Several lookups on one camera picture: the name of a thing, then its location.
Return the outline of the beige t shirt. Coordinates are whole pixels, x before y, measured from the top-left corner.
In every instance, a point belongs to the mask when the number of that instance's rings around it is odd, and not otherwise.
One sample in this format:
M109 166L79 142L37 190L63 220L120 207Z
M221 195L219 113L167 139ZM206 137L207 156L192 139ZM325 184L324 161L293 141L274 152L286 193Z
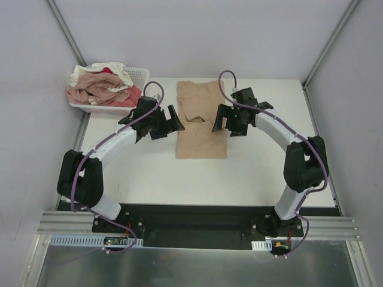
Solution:
M219 85L223 82L178 82L178 118L185 130L178 133L177 159L227 158L226 131L212 132L218 106L226 103Z

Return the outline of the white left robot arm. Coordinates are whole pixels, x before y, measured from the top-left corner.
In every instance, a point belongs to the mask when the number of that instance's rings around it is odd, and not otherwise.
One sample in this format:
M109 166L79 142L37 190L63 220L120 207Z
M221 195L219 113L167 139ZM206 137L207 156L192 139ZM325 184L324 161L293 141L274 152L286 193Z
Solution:
M83 208L106 218L106 226L115 233L126 227L126 209L104 192L104 168L126 148L149 135L152 140L184 130L173 105L167 119L160 99L141 96L136 108L122 118L111 135L87 151L70 149L63 156L57 193L69 200L71 210Z

